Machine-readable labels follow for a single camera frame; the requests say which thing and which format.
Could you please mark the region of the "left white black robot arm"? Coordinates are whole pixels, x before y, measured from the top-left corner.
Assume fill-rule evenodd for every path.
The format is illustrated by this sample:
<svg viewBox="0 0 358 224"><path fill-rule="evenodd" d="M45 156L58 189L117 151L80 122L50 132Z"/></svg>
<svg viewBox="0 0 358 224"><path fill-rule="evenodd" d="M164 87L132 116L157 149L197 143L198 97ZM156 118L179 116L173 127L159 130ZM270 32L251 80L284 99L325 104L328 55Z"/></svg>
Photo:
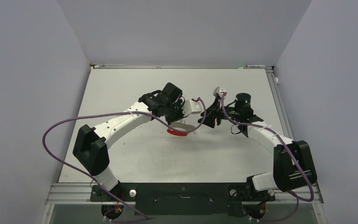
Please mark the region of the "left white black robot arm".
<svg viewBox="0 0 358 224"><path fill-rule="evenodd" d="M83 125L79 129L73 155L103 186L102 195L107 200L114 201L120 196L120 181L109 168L109 148L136 127L155 118L165 117L167 123L182 118L181 97L182 90L167 83L162 90L142 95L122 114L94 127Z"/></svg>

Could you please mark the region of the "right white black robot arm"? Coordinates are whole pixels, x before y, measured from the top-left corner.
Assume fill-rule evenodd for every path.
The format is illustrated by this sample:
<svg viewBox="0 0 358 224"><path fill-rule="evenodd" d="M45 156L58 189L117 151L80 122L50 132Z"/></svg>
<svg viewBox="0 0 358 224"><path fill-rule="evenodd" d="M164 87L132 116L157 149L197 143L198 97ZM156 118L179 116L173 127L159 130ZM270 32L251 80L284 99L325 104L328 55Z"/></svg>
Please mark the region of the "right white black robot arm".
<svg viewBox="0 0 358 224"><path fill-rule="evenodd" d="M314 198L312 185L317 174L310 146L306 141L295 141L279 134L251 108L251 96L238 93L235 100L224 104L227 92L218 88L213 93L215 100L198 120L210 128L227 120L237 127L238 133L257 141L273 156L272 171L249 176L246 180L245 195L256 200L267 190L292 193L294 189L307 186L310 197L298 199L310 202Z"/></svg>

